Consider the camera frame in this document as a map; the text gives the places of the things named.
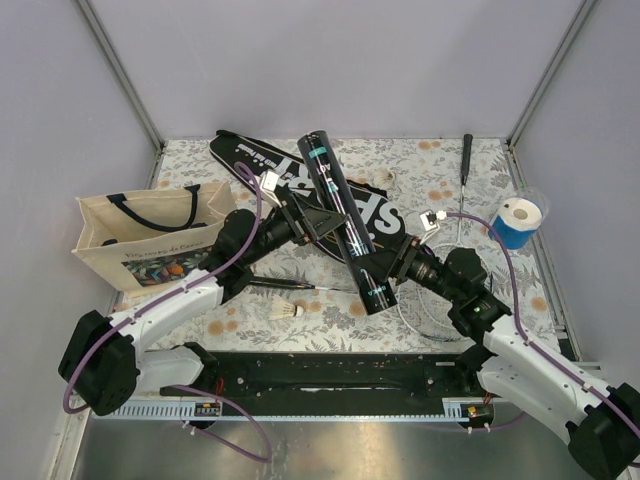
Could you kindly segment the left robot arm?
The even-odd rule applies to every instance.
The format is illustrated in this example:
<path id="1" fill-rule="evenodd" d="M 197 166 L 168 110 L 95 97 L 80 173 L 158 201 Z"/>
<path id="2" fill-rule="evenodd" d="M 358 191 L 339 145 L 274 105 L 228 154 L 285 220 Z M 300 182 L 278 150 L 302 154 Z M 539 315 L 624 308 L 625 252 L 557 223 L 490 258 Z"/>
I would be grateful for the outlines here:
<path id="1" fill-rule="evenodd" d="M 155 350 L 153 344 L 184 322 L 238 296 L 253 280 L 253 264 L 288 242 L 315 243 L 342 226 L 344 215 L 294 194 L 263 217 L 246 209 L 225 219 L 211 252 L 175 286 L 108 316 L 92 310 L 75 327 L 58 367 L 66 381 L 63 409 L 77 394 L 99 416 L 113 413 L 133 395 L 186 386 L 205 395 L 216 386 L 211 356 L 198 346 Z"/>

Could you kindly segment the white shuttlecock front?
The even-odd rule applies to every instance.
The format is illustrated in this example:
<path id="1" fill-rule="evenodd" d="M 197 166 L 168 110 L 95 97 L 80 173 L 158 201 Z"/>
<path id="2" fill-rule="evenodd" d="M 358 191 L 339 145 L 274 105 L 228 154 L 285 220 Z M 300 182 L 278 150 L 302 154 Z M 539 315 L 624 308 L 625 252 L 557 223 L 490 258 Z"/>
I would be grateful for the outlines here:
<path id="1" fill-rule="evenodd" d="M 299 318 L 305 313 L 303 306 L 288 301 L 281 296 L 274 296 L 269 319 L 271 321 Z"/>

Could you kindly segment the white shuttlecock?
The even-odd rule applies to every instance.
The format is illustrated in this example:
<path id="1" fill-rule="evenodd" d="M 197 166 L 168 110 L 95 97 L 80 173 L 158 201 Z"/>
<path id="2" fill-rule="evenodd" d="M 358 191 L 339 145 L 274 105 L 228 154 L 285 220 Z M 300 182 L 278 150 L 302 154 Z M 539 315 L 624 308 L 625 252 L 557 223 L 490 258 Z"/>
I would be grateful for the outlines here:
<path id="1" fill-rule="evenodd" d="M 395 185 L 396 175 L 389 169 L 379 169 L 374 174 L 375 186 L 380 189 L 390 189 Z"/>
<path id="2" fill-rule="evenodd" d="M 299 318 L 305 313 L 303 306 L 288 301 L 281 296 L 274 296 L 269 319 L 271 321 Z"/>

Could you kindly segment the black shuttlecock tube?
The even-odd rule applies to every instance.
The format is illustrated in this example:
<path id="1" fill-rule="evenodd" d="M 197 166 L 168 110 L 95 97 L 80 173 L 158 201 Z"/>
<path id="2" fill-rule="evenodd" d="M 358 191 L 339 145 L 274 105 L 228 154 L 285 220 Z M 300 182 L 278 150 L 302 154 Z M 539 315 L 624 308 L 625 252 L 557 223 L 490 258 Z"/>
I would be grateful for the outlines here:
<path id="1" fill-rule="evenodd" d="M 375 280 L 355 262 L 375 249 L 327 133 L 323 130 L 307 133 L 297 141 L 297 146 L 321 205 L 345 217 L 345 222 L 335 230 L 336 243 L 366 313 L 373 315 L 396 306 L 389 282 Z"/>

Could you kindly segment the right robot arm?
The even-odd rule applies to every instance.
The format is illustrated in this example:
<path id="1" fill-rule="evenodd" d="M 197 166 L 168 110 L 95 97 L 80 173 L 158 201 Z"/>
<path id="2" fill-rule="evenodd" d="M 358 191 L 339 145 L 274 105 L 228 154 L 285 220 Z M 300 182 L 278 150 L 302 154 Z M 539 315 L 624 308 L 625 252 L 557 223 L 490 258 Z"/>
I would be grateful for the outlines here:
<path id="1" fill-rule="evenodd" d="M 454 328 L 474 341 L 455 383 L 464 394 L 501 397 L 546 426 L 594 479 L 616 479 L 639 457 L 639 393 L 613 387 L 550 348 L 484 285 L 476 252 L 456 248 L 440 260 L 417 238 L 357 258 L 377 280 L 411 280 L 449 301 Z"/>

